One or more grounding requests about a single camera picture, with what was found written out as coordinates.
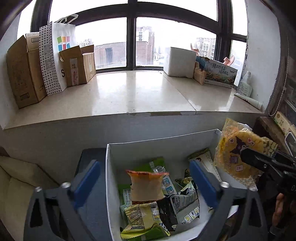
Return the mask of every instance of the white wall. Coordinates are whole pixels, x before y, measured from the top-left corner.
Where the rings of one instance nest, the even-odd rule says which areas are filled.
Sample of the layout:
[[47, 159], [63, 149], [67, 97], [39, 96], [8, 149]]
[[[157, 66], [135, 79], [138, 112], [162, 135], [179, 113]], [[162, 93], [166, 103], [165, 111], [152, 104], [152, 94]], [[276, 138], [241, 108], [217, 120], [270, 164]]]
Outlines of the white wall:
[[17, 27], [20, 14], [11, 23], [0, 41], [0, 127], [4, 128], [9, 119], [16, 113], [15, 103], [7, 74], [6, 54], [10, 46], [17, 40]]
[[251, 98], [266, 109], [274, 90], [281, 56], [281, 38], [276, 16], [261, 1], [246, 0], [248, 37], [245, 68], [252, 73]]
[[73, 178], [83, 149], [105, 148], [108, 143], [163, 138], [216, 128], [222, 130], [227, 117], [253, 126], [258, 116], [260, 114], [235, 112], [91, 116], [6, 129], [3, 131], [5, 142], [0, 144], [11, 157], [39, 164], [62, 183]]

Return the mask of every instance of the metal screw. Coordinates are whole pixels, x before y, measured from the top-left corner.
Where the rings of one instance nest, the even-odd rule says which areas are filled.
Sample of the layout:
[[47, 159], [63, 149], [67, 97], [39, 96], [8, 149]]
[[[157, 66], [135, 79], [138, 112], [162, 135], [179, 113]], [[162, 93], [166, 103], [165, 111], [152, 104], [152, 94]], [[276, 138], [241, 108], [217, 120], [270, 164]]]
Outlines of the metal screw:
[[68, 188], [71, 186], [71, 183], [62, 183], [61, 187], [62, 188]]
[[256, 192], [256, 191], [257, 191], [257, 188], [254, 187], [254, 186], [250, 186], [250, 187], [249, 187], [249, 190], [251, 190], [251, 191], [253, 191], [253, 192]]
[[42, 191], [42, 188], [41, 188], [41, 187], [36, 187], [36, 188], [35, 188], [35, 191], [36, 191], [36, 192], [40, 192], [40, 191]]
[[229, 183], [227, 183], [227, 182], [220, 182], [220, 186], [224, 187], [224, 188], [229, 188], [230, 187]]

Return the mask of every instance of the yellow cookie package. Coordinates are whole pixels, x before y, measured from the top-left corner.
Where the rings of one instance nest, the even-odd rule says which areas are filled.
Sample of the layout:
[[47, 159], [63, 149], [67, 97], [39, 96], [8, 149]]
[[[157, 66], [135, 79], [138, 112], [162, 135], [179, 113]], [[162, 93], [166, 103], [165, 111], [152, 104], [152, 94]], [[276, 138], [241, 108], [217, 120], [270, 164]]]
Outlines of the yellow cookie package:
[[278, 145], [267, 137], [260, 137], [246, 126], [227, 118], [216, 148], [214, 165], [249, 187], [254, 185], [261, 171], [242, 162], [240, 153], [247, 147], [272, 156]]

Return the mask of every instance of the window pane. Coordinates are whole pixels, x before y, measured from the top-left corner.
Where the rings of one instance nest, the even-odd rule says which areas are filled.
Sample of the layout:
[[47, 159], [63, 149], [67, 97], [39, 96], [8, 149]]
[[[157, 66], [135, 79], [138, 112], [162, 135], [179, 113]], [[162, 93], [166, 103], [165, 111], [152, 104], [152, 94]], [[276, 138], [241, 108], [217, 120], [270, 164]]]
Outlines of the window pane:
[[96, 69], [126, 66], [126, 18], [79, 25], [75, 36], [80, 47], [94, 44]]
[[233, 33], [247, 35], [248, 34], [248, 20], [247, 9], [244, 0], [231, 0], [232, 15], [233, 15]]
[[94, 7], [128, 3], [128, 0], [53, 0], [49, 21], [58, 21], [62, 17], [81, 12]]
[[231, 67], [238, 70], [237, 76], [234, 81], [234, 85], [236, 86], [238, 86], [239, 80], [242, 75], [242, 68], [244, 65], [244, 58], [246, 55], [246, 48], [247, 48], [247, 43], [232, 40], [230, 57], [234, 56], [234, 62], [232, 63]]
[[137, 18], [136, 65], [163, 66], [169, 47], [199, 49], [200, 56], [214, 58], [216, 34], [175, 21], [159, 18]]
[[36, 0], [33, 0], [20, 15], [19, 26], [17, 29], [17, 39], [21, 36], [31, 32], [31, 21]]
[[217, 21], [217, 0], [138, 0], [139, 2], [155, 2], [197, 12]]

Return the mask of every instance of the sofa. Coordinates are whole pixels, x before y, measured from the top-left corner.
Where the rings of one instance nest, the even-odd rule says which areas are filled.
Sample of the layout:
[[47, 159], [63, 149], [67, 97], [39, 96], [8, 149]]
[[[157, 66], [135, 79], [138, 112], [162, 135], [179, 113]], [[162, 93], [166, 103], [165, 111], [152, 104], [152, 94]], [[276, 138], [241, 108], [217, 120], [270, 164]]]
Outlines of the sofa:
[[15, 241], [23, 241], [30, 198], [39, 186], [58, 184], [36, 164], [0, 156], [0, 219]]

